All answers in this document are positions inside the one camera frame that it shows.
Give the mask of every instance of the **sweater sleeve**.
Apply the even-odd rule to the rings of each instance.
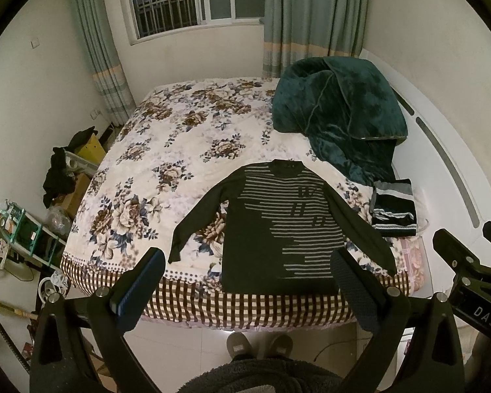
[[[220,203],[237,197],[245,184],[244,169],[231,173],[218,184],[213,186],[192,210],[177,225],[173,232],[169,263],[180,261],[180,251],[184,248],[189,237],[196,231],[206,227],[215,217]]]
[[[369,223],[364,221],[329,184],[324,183],[326,197],[333,218],[340,229],[371,260],[390,275],[396,275],[396,263],[389,244]]]

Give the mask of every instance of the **gray slipper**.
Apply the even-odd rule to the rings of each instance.
[[[266,357],[289,357],[293,350],[293,340],[287,334],[276,337],[267,350]]]
[[[226,340],[227,351],[231,359],[238,355],[253,355],[253,347],[241,332],[233,332]]]

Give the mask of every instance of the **black striped sweater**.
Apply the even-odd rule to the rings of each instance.
[[[221,283],[241,294],[331,293],[329,259],[348,236],[389,274],[396,266],[382,236],[301,161],[245,165],[215,185],[178,224],[169,263],[191,234],[228,200]]]

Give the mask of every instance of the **checkered bed skirt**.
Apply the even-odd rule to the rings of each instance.
[[[73,285],[90,295],[100,286],[113,286],[121,273],[92,271],[64,257],[61,269]],[[409,295],[407,272],[394,277],[376,275],[386,287],[398,287]],[[244,295],[202,292],[200,283],[162,278],[144,315],[153,319],[183,322],[220,329],[325,327],[353,317],[343,294],[338,295]]]

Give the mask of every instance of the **green velvet blanket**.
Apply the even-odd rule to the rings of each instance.
[[[282,74],[273,127],[309,138],[318,158],[365,185],[395,179],[391,160],[407,125],[389,83],[370,62],[310,57]]]

